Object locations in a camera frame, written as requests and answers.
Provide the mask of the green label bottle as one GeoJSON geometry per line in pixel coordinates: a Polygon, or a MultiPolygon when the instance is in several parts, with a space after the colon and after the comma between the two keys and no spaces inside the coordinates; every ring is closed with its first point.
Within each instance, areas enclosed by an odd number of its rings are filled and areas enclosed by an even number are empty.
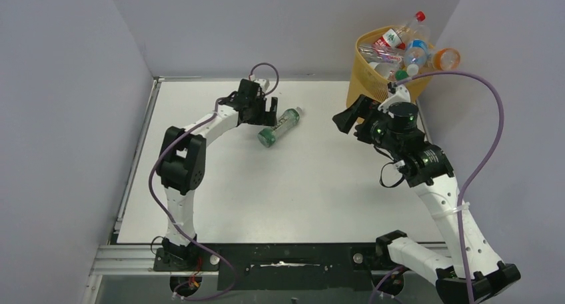
{"type": "Polygon", "coordinates": [[[296,127],[304,115],[302,107],[289,108],[277,119],[272,127],[262,129],[257,138],[264,147],[272,147],[281,137],[296,127]]]}

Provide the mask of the clear blue pink label bottle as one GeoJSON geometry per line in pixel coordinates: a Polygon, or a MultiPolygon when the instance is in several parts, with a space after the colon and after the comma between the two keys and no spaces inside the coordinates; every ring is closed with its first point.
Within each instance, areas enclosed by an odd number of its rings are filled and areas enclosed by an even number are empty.
{"type": "Polygon", "coordinates": [[[358,52],[368,63],[400,64],[404,59],[404,51],[402,49],[381,47],[374,44],[361,44],[358,46],[358,52]]]}

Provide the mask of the small blue label bottle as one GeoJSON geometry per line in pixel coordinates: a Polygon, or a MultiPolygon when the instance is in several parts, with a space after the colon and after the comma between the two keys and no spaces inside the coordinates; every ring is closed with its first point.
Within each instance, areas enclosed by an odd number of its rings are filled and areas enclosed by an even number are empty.
{"type": "Polygon", "coordinates": [[[417,75],[427,62],[429,56],[430,29],[420,24],[412,34],[412,39],[406,45],[403,63],[408,76],[417,75]]]}

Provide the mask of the red label bottle sideways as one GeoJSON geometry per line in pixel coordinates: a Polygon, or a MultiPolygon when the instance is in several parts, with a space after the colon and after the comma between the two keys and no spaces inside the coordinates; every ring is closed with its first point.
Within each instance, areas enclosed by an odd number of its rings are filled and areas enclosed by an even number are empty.
{"type": "Polygon", "coordinates": [[[379,47],[398,48],[401,44],[407,43],[414,35],[416,28],[426,19],[423,11],[418,11],[406,23],[388,29],[381,35],[374,45],[379,47]]]}

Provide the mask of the orange cap bottle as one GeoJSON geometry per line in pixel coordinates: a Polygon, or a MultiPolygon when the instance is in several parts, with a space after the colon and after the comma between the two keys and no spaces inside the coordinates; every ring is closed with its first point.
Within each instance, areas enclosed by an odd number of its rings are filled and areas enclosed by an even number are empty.
{"type": "Polygon", "coordinates": [[[431,67],[439,71],[451,71],[458,68],[461,61],[460,53],[453,48],[435,51],[429,59],[431,67]]]}

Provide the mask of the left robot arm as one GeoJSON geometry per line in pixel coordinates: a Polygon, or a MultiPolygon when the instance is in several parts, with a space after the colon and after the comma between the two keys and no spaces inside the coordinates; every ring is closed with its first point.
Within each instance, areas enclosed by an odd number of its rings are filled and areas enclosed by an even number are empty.
{"type": "Polygon", "coordinates": [[[269,80],[250,76],[237,90],[215,101],[214,109],[186,127],[165,131],[161,152],[150,172],[158,175],[165,189],[163,205],[168,226],[162,246],[165,255],[195,261],[198,246],[193,223],[195,191],[205,176],[207,147],[241,124],[273,126],[278,99],[269,99],[269,80]]]}

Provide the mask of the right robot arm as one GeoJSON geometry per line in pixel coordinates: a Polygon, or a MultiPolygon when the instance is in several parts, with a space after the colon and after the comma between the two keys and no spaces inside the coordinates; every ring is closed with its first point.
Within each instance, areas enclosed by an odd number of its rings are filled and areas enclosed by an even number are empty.
{"type": "Polygon", "coordinates": [[[402,231],[376,239],[374,258],[390,269],[402,265],[436,288],[443,303],[481,303],[519,281],[515,264],[506,263],[478,228],[467,202],[458,202],[458,181],[443,150],[418,128],[419,110],[410,102],[390,105],[361,95],[333,116],[342,133],[388,155],[402,178],[426,206],[440,231],[448,257],[423,247],[402,231]]]}

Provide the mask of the yellow plastic waste bin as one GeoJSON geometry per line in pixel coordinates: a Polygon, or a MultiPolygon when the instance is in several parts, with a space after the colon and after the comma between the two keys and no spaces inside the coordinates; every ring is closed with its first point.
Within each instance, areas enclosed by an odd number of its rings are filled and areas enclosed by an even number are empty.
{"type": "Polygon", "coordinates": [[[379,102],[387,98],[387,85],[389,80],[381,77],[374,69],[370,68],[368,62],[360,54],[358,46],[362,43],[375,42],[390,28],[391,26],[381,27],[365,33],[357,39],[354,46],[354,62],[352,64],[350,83],[346,96],[346,107],[351,106],[359,95],[366,95],[379,102]]]}

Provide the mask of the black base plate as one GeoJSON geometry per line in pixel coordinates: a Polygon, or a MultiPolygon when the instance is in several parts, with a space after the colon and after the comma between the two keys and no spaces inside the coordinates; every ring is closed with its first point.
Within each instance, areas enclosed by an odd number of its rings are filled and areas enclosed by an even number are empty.
{"type": "Polygon", "coordinates": [[[395,264],[374,243],[208,243],[188,255],[157,249],[153,269],[171,273],[171,287],[193,275],[217,277],[217,289],[305,291],[346,288],[370,291],[395,264]],[[218,253],[227,262],[212,258],[218,253]]]}

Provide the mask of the aluminium frame rail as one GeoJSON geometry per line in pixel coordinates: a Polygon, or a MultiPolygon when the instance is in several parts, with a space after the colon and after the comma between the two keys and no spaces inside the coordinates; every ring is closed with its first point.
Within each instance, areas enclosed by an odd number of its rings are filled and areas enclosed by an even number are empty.
{"type": "MultiPolygon", "coordinates": [[[[148,245],[99,247],[83,303],[181,303],[169,286],[169,272],[153,269],[148,245]]],[[[371,291],[348,288],[321,290],[236,290],[221,295],[217,273],[203,273],[203,286],[185,303],[367,303],[371,291]]]]}

